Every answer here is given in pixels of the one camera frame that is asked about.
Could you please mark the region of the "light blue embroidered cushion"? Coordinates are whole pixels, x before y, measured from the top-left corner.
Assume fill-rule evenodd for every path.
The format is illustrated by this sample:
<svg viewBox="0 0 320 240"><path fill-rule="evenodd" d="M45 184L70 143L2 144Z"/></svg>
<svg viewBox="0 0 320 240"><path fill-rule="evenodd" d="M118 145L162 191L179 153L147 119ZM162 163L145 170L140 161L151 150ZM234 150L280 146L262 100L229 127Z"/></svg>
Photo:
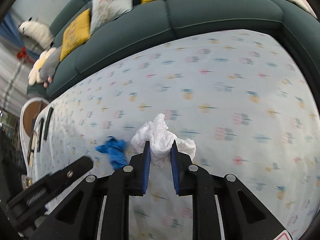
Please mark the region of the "light blue embroidered cushion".
<svg viewBox="0 0 320 240"><path fill-rule="evenodd" d="M133 8L133 0L92 0L91 35L103 25L115 20Z"/></svg>

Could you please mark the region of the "black notebook on side table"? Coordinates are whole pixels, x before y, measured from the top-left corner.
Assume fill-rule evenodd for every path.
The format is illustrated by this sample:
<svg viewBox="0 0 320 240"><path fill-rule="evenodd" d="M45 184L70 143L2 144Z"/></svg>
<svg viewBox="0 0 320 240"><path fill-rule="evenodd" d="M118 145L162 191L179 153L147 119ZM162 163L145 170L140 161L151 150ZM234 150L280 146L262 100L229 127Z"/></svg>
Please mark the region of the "black notebook on side table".
<svg viewBox="0 0 320 240"><path fill-rule="evenodd" d="M29 140L28 154L27 154L27 162L29 167L33 165L36 138L37 138L37 133L35 131L32 131L30 140Z"/></svg>

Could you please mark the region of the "yellow embroidered cushion left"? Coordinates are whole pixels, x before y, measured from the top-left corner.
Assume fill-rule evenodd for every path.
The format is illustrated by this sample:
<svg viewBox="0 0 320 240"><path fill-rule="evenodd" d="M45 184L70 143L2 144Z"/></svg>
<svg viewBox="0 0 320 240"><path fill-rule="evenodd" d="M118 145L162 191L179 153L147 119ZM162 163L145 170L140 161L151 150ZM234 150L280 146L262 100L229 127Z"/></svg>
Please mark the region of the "yellow embroidered cushion left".
<svg viewBox="0 0 320 240"><path fill-rule="evenodd" d="M90 38L90 9L83 11L64 31L60 61Z"/></svg>

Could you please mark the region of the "black remote control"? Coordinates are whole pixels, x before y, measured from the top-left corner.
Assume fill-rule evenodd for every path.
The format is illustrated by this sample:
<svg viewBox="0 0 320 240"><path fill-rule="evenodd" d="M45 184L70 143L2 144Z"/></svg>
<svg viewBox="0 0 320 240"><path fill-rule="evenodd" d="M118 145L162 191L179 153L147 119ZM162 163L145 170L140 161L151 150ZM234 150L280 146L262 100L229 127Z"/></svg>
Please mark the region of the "black remote control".
<svg viewBox="0 0 320 240"><path fill-rule="evenodd" d="M53 111L54 111L53 107L50 107L50 109L49 109L49 111L48 111L48 114L47 114L45 127L44 127L44 136L43 136L44 141L46 141L47 138L48 138L49 125L50 125L50 120L51 120Z"/></svg>
<svg viewBox="0 0 320 240"><path fill-rule="evenodd" d="M44 118L40 119L38 130L37 130L37 145L36 150L39 153L41 150L42 133L44 128Z"/></svg>

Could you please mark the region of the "dark green sectional sofa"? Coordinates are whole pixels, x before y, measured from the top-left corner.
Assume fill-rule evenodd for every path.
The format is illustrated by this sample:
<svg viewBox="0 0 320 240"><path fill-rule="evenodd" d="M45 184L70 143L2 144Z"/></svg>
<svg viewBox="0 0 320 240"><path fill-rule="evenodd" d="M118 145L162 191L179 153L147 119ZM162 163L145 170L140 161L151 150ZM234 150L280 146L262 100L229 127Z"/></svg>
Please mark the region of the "dark green sectional sofa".
<svg viewBox="0 0 320 240"><path fill-rule="evenodd" d="M286 0L158 0L143 4L95 31L57 67L52 83L27 94L53 100L86 77L131 56L179 38L247 29L274 37L319 85L319 21Z"/></svg>

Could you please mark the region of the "black remote control right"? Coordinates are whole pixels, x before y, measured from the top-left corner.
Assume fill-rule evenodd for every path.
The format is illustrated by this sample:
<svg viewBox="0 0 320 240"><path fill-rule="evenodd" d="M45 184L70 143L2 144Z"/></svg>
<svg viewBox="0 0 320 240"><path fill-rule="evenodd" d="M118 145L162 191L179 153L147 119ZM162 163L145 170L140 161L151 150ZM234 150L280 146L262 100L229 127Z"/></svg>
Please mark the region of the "black remote control right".
<svg viewBox="0 0 320 240"><path fill-rule="evenodd" d="M45 127L44 127L44 136L43 136L44 141L46 141L47 138L48 138L49 125L50 125L50 120L51 120L53 111L54 111L53 107L50 107L50 109L49 109L49 111L48 111L48 114L47 114Z"/></svg>

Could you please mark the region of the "white tissue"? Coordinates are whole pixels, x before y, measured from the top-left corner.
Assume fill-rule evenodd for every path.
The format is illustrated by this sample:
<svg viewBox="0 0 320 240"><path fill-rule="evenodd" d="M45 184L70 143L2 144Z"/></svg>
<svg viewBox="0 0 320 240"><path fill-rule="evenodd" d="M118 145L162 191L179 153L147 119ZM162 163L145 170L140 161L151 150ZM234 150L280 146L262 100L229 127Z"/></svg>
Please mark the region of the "white tissue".
<svg viewBox="0 0 320 240"><path fill-rule="evenodd" d="M170 151L173 143L177 149L195 158L196 145L191 139L178 138L176 134L169 131L165 123L165 115L160 113L154 120L146 122L132 137L131 145L136 152L143 152L145 143L150 143L151 164L157 168L162 168L169 160Z"/></svg>

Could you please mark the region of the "black remote control left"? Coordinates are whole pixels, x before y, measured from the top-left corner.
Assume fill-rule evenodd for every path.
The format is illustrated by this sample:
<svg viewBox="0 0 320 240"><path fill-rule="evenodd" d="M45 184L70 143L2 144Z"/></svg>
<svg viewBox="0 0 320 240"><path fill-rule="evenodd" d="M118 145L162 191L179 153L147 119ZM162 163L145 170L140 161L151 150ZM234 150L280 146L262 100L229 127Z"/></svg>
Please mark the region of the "black remote control left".
<svg viewBox="0 0 320 240"><path fill-rule="evenodd" d="M37 145L36 150L39 153L41 150L42 133L44 128L44 118L40 119L38 130L37 130Z"/></svg>

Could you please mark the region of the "floral light blue tablecloth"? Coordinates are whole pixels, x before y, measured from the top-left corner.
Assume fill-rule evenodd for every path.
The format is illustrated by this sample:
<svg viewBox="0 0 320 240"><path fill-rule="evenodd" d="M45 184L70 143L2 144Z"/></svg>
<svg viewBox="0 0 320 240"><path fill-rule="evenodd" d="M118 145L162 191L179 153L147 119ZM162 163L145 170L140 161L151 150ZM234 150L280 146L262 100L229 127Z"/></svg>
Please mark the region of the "floral light blue tablecloth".
<svg viewBox="0 0 320 240"><path fill-rule="evenodd" d="M196 145L195 164L237 176L299 239L319 210L319 112L296 63L272 37L230 30L183 38L112 64L49 108L49 135L28 168L37 181L83 155L113 172L96 147L130 142L164 115Z"/></svg>

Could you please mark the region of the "blue wrapper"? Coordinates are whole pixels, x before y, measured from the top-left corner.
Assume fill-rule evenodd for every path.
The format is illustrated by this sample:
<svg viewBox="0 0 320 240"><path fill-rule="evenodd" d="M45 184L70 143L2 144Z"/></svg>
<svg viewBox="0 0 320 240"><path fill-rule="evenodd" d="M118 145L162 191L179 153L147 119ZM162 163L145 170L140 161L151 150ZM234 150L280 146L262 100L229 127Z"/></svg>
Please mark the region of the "blue wrapper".
<svg viewBox="0 0 320 240"><path fill-rule="evenodd" d="M114 171L128 164L125 154L126 142L109 136L104 144L95 148L96 151L108 155L109 163Z"/></svg>

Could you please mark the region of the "round wooden side table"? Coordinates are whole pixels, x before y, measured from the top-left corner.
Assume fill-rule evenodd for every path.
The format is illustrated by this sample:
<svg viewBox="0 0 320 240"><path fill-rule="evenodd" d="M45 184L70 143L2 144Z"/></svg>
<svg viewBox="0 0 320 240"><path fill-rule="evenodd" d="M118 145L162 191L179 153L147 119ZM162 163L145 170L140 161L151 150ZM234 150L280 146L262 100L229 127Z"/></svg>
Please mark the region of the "round wooden side table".
<svg viewBox="0 0 320 240"><path fill-rule="evenodd" d="M28 166L29 144L32 141L33 127L39 113L49 105L49 101L34 97L29 99L22 107L19 120L19 138L25 165Z"/></svg>

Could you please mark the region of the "grey plush mouse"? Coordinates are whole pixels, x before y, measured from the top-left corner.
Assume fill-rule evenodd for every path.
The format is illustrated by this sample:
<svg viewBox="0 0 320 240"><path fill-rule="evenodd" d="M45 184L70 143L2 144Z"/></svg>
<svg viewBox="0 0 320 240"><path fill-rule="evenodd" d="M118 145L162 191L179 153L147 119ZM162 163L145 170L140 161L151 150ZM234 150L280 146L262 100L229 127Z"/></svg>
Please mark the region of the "grey plush mouse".
<svg viewBox="0 0 320 240"><path fill-rule="evenodd" d="M40 59L44 60L40 71L39 77L42 80L44 88L52 82L53 76L55 74L56 68L60 63L62 47L52 47L49 50L45 50L41 55Z"/></svg>

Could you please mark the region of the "white plush sheep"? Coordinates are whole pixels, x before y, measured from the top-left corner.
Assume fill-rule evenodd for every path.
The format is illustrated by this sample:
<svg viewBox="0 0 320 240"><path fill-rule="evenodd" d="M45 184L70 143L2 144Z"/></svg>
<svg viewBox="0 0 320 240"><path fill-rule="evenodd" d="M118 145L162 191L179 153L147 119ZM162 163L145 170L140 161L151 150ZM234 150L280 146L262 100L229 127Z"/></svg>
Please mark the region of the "white plush sheep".
<svg viewBox="0 0 320 240"><path fill-rule="evenodd" d="M54 41L49 26L32 19L22 22L18 27L18 31L20 34L34 40L44 50L48 50Z"/></svg>

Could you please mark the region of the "blue curtain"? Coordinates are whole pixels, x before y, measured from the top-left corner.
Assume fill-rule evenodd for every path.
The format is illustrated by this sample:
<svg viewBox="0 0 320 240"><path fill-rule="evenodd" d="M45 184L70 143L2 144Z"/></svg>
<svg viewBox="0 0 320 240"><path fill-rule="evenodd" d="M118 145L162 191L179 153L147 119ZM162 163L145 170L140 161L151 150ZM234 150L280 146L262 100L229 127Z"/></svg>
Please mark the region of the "blue curtain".
<svg viewBox="0 0 320 240"><path fill-rule="evenodd" d="M16 23L9 12L1 22L1 37L17 47L18 52L16 56L19 60L30 61L30 58L37 58L37 54L26 48L24 40L17 29Z"/></svg>

